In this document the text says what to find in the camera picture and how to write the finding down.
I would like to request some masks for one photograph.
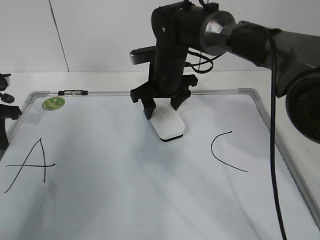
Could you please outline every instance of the black cable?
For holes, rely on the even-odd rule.
[[[204,0],[199,0],[199,3],[201,4],[202,7],[205,8],[207,6],[207,4],[209,3],[209,0],[208,0],[207,4],[205,4]]]
[[[281,208],[279,203],[279,194],[276,177],[276,89],[277,89],[277,56],[276,56],[276,43],[273,39],[271,32],[267,29],[263,29],[266,32],[268,41],[270,44],[271,55],[271,115],[270,115],[270,168],[271,168],[271,181],[273,189],[274,204],[276,209],[276,215],[279,222],[279,227],[283,240],[287,240],[285,226],[281,214]]]
[[[210,72],[214,68],[214,63],[209,57],[201,55],[200,53],[197,53],[197,52],[194,52],[194,51],[188,51],[188,54],[206,60],[207,63],[211,64],[211,66],[206,70],[198,70],[198,69],[195,68],[195,66],[202,65],[202,64],[198,63],[196,65],[196,64],[191,64],[190,62],[186,62],[185,66],[184,66],[185,68],[191,67],[193,69],[193,71],[195,71],[197,74],[206,74],[206,73]]]
[[[203,61],[203,62],[200,62],[200,63],[195,63],[195,64],[191,64],[190,62],[186,62],[185,63],[185,68],[192,68],[193,71],[195,71],[197,74],[206,74],[208,72],[210,72],[213,68],[214,68],[214,60],[220,58],[224,53],[218,55],[218,56],[215,56],[214,58],[208,58],[207,56],[204,56],[204,55],[201,55],[200,53],[197,53],[197,52],[194,52],[194,51],[188,51],[188,54],[192,55],[192,56],[196,56],[196,57],[199,57],[201,59],[204,59],[206,61]],[[206,70],[198,70],[196,69],[195,67],[196,66],[200,66],[200,65],[203,65],[203,64],[207,64],[207,63],[210,63],[211,64],[211,67],[209,67],[208,69]]]
[[[201,63],[194,63],[194,64],[192,64],[192,66],[196,67],[196,66],[199,66],[199,65],[203,65],[203,64],[207,64],[207,63],[213,62],[214,60],[220,58],[220,57],[221,57],[222,55],[224,55],[225,53],[226,53],[226,52],[221,53],[220,55],[217,55],[217,56],[215,56],[215,57],[213,57],[213,58],[211,58],[211,59],[209,59],[209,60],[207,60],[207,61],[203,61],[203,62],[201,62]]]
[[[199,57],[198,71],[200,71],[200,65],[201,65],[200,63],[201,63],[201,59],[202,59],[201,57]]]

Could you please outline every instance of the whiteboard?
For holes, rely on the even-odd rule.
[[[38,98],[0,161],[0,239],[280,240],[269,132],[253,99],[193,95],[178,113],[180,139],[162,142],[129,96]],[[217,161],[245,169],[238,171]],[[42,139],[46,164],[23,167]],[[43,165],[41,146],[26,164]],[[290,240],[320,233],[280,153],[280,205]]]

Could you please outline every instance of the green sticker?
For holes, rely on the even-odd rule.
[[[66,101],[63,97],[55,96],[45,100],[42,103],[42,108],[44,110],[53,111],[59,108],[62,108],[65,105]]]

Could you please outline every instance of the white wall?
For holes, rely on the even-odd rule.
[[[146,71],[147,64],[131,65],[129,51],[155,44],[151,13],[158,6],[176,1],[51,0],[70,71]],[[220,0],[219,3],[220,9],[231,12],[237,21],[320,35],[319,0]],[[0,71],[67,70],[48,0],[1,0],[0,29]],[[256,69],[260,68],[231,54],[215,64],[217,71]]]
[[[66,70],[48,0],[0,0],[0,73]]]

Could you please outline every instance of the robotic arm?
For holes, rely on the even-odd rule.
[[[133,50],[133,64],[150,62],[148,82],[131,90],[134,103],[141,99],[147,119],[156,108],[154,98],[170,98],[178,109],[197,85],[195,75],[183,75],[189,48],[217,56],[235,54],[259,67],[271,69],[271,46],[276,45],[276,96],[286,95],[286,110],[294,126],[320,143],[320,37],[251,22],[236,23],[217,3],[198,7],[188,0],[166,5],[152,13],[156,46]]]

